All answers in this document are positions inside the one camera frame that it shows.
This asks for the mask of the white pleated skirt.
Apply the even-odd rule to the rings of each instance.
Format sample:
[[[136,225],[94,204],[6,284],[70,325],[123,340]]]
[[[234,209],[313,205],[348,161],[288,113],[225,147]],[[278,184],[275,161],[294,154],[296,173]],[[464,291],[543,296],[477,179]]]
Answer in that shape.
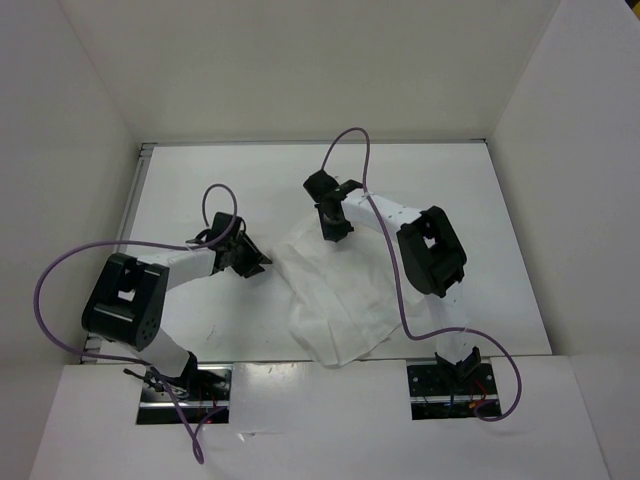
[[[287,329],[310,358],[329,368],[361,359],[419,357],[404,335],[383,236],[357,225],[347,238],[323,239],[318,217],[297,222],[272,249],[293,291]]]

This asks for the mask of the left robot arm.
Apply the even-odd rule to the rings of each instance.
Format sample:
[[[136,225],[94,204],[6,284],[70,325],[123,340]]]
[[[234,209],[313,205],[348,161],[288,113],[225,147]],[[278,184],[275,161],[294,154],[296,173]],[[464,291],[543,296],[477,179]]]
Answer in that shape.
[[[187,242],[187,249],[133,257],[111,255],[82,313],[89,333],[118,343],[152,365],[164,377],[163,386],[176,399],[192,397],[199,387],[197,357],[178,345],[161,327],[169,290],[206,278],[227,268],[251,278],[272,261],[246,232],[234,229],[220,242],[204,230]]]

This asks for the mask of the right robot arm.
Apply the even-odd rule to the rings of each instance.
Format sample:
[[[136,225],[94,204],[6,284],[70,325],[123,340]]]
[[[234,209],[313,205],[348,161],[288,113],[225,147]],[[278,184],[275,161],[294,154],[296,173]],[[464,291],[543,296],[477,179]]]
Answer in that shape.
[[[446,391],[462,392],[474,376],[465,361],[473,351],[469,318],[462,305],[467,255],[445,211],[438,206],[426,210],[403,206],[359,185],[343,184],[311,198],[326,240],[346,238],[356,224],[383,235],[396,286],[401,286],[404,275],[424,296],[434,323],[430,333],[407,336],[412,340],[444,337],[436,347],[436,358],[445,362],[438,369],[438,380]]]

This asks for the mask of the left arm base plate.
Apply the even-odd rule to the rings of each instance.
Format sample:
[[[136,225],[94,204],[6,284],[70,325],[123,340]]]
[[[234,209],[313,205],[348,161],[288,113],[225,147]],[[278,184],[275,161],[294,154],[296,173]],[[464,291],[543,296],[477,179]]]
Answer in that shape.
[[[230,364],[212,364],[200,366],[199,369],[205,377],[203,386],[189,392],[173,387],[180,408],[192,426],[202,419],[205,424],[227,424],[233,367]],[[181,420],[166,389],[151,373],[143,376],[143,382],[136,424],[179,424]]]

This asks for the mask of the aluminium table frame rail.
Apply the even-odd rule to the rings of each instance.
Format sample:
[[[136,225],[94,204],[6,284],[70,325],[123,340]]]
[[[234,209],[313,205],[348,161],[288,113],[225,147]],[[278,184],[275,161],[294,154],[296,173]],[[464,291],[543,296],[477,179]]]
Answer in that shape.
[[[138,265],[134,257],[120,251],[122,246],[137,244],[130,240],[130,216],[137,211],[153,149],[151,144],[142,146],[119,235],[81,318],[82,327],[87,332],[134,349],[143,349],[151,342],[151,337],[143,331],[145,314],[143,307],[136,306],[133,300],[120,299],[118,291],[120,288],[132,291],[139,284],[141,301],[146,305],[156,299],[159,288],[167,283],[167,275],[161,274],[158,268]]]

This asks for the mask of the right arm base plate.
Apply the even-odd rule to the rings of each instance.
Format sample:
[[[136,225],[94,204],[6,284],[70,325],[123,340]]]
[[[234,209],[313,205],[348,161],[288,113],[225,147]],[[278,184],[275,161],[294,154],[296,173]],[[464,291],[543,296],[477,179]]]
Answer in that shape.
[[[435,363],[409,364],[408,389],[412,419],[473,418],[475,409],[489,418],[502,414],[492,366],[482,363],[460,386],[449,387]]]

